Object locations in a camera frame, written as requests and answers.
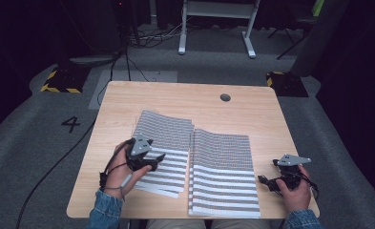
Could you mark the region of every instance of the denim sleeve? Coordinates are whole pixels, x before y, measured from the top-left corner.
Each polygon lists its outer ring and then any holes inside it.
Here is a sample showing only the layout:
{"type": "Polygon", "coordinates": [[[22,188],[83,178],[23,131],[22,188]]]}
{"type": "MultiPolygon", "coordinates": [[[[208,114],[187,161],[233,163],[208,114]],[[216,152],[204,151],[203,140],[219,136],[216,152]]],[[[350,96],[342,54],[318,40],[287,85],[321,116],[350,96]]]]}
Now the denim sleeve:
{"type": "Polygon", "coordinates": [[[119,226],[119,215],[121,214],[122,201],[113,198],[101,190],[95,193],[94,208],[90,213],[86,228],[113,228],[119,226]]]}
{"type": "Polygon", "coordinates": [[[322,229],[312,210],[300,210],[288,214],[284,229],[322,229]]]}

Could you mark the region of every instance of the wooden table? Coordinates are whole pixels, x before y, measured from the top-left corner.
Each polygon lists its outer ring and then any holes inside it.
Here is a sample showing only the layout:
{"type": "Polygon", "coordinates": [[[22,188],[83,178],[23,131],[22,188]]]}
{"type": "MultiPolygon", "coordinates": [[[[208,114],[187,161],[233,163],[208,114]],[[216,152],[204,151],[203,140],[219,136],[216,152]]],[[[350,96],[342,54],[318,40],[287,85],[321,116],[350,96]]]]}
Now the wooden table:
{"type": "MultiPolygon", "coordinates": [[[[81,165],[67,209],[71,218],[87,218],[94,207],[99,172],[115,146],[132,137],[138,116],[150,110],[172,117],[193,120],[196,128],[212,133],[249,135],[256,184],[263,219],[283,219],[282,199],[257,180],[258,175],[279,177],[272,159],[297,155],[279,102],[267,87],[205,84],[111,82],[81,165]],[[221,94],[229,94],[224,102],[221,94]]],[[[188,182],[178,198],[169,198],[134,189],[124,202],[122,214],[128,219],[185,219],[188,182]]],[[[312,198],[310,208],[319,215],[312,198]]]]}

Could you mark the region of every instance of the grey carpet floor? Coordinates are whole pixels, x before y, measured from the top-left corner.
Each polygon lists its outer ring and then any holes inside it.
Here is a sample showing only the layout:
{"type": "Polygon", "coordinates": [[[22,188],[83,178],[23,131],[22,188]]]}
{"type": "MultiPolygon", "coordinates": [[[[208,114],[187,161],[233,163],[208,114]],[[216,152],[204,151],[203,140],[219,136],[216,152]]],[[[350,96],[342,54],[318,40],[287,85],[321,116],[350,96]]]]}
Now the grey carpet floor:
{"type": "MultiPolygon", "coordinates": [[[[151,49],[130,48],[129,57],[143,72],[177,72],[178,83],[266,86],[266,73],[290,70],[301,47],[276,60],[290,46],[283,32],[267,39],[271,31],[254,31],[251,39],[258,56],[250,59],[240,31],[237,28],[190,32],[183,56],[177,54],[175,37],[151,49]]],[[[83,94],[40,93],[52,68],[33,78],[32,97],[0,125],[0,228],[15,226],[20,208],[35,183],[93,123],[98,110],[89,109],[89,104],[99,76],[110,66],[92,69],[83,94]],[[78,117],[80,126],[70,134],[70,127],[61,123],[72,116],[78,117]]],[[[124,57],[117,61],[114,70],[127,70],[124,57]]],[[[309,97],[280,97],[279,102],[300,156],[313,160],[306,167],[321,190],[320,220],[326,228],[375,228],[374,190],[352,162],[315,98],[319,82],[310,76],[303,83],[309,97]]],[[[90,134],[35,191],[21,228],[84,228],[87,220],[70,219],[66,208],[90,134]]]]}

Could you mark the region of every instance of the person's right hand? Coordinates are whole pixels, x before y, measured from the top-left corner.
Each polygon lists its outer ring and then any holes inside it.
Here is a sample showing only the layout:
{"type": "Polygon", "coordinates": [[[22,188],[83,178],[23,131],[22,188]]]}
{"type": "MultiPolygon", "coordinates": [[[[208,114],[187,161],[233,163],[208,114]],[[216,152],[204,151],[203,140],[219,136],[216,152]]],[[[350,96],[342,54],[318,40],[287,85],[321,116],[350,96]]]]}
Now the person's right hand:
{"type": "MultiPolygon", "coordinates": [[[[302,167],[302,165],[299,165],[298,167],[300,168],[301,173],[309,178],[309,173],[302,167]]],[[[285,208],[289,213],[308,209],[311,200],[310,185],[308,182],[301,179],[300,185],[294,190],[289,190],[282,179],[277,179],[276,182],[281,190],[285,208]]]]}

